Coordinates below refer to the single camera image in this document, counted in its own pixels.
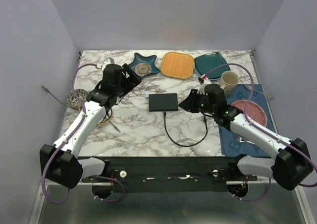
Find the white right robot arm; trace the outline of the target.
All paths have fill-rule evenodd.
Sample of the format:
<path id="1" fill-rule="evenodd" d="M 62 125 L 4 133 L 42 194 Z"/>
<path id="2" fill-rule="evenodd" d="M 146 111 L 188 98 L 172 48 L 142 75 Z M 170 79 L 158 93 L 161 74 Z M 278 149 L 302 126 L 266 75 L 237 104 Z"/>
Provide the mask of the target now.
<path id="1" fill-rule="evenodd" d="M 254 122 L 241 109 L 227 103 L 219 85 L 192 89 L 179 107 L 212 117 L 217 125 L 240 135 L 268 154 L 268 158 L 243 155 L 228 167 L 228 175 L 233 180 L 240 180 L 245 175 L 259 175 L 274 179 L 286 190 L 293 190 L 316 168 L 303 140 L 290 140 Z"/>

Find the black network switch box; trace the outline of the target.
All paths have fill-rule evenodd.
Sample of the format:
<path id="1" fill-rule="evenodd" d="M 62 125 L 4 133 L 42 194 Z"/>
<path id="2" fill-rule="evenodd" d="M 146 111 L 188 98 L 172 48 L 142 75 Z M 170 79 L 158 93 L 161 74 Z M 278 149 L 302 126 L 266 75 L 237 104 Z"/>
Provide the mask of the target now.
<path id="1" fill-rule="evenodd" d="M 177 111 L 176 93 L 149 94 L 149 112 Z"/>

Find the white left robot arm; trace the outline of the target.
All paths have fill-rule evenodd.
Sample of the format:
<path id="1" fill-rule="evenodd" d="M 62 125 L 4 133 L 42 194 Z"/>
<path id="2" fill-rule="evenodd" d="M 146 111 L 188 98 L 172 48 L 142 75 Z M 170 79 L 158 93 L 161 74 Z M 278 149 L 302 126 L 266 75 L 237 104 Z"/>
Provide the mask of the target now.
<path id="1" fill-rule="evenodd" d="M 74 188 L 78 182 L 93 176 L 99 182 L 109 178 L 109 162 L 97 157 L 78 159 L 80 151 L 95 129 L 116 103 L 141 83 L 142 79 L 128 65 L 106 65 L 102 80 L 87 95 L 82 110 L 52 145 L 40 149 L 40 165 L 43 179 L 56 182 L 66 188 Z"/>

